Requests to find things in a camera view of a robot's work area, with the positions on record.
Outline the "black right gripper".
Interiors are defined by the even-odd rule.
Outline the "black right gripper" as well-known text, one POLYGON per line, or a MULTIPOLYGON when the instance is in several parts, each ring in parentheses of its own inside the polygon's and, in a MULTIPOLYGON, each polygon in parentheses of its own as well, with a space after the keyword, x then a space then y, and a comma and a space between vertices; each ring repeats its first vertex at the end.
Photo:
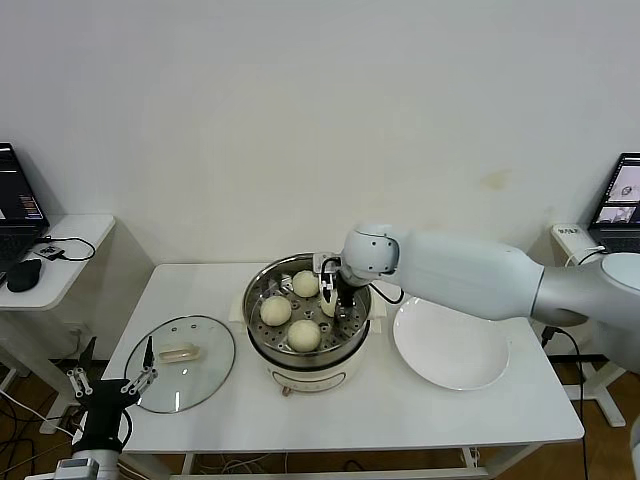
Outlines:
POLYGON ((337 319, 350 321, 354 317, 354 295, 357 288, 351 285, 341 270, 341 260, 329 261, 330 273, 320 275, 320 306, 324 314, 334 314, 337 295, 337 319))

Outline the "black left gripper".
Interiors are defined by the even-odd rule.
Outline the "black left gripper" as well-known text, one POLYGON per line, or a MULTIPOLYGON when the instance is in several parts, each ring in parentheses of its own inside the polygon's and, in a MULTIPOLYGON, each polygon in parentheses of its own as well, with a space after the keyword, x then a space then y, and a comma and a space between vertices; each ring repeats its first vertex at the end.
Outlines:
POLYGON ((67 371, 74 396, 86 409, 80 449, 122 449, 119 430, 123 412, 131 405, 130 394, 142 394, 157 378, 154 367, 153 339, 147 338, 142 368, 134 380, 108 379, 90 382, 89 369, 96 337, 92 337, 81 352, 76 366, 67 371))

